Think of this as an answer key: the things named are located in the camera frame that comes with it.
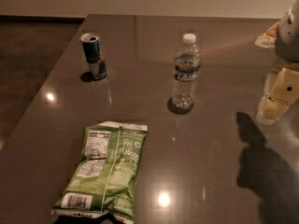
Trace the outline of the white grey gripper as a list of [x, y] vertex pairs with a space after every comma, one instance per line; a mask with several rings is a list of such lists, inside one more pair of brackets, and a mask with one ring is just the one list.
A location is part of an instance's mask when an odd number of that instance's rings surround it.
[[[265, 49], [275, 48], [278, 57], [299, 63], [299, 0], [291, 5], [280, 21], [256, 38], [255, 45]], [[277, 122], [298, 99], [299, 67], [272, 69], [264, 83], [257, 121], [263, 125]]]

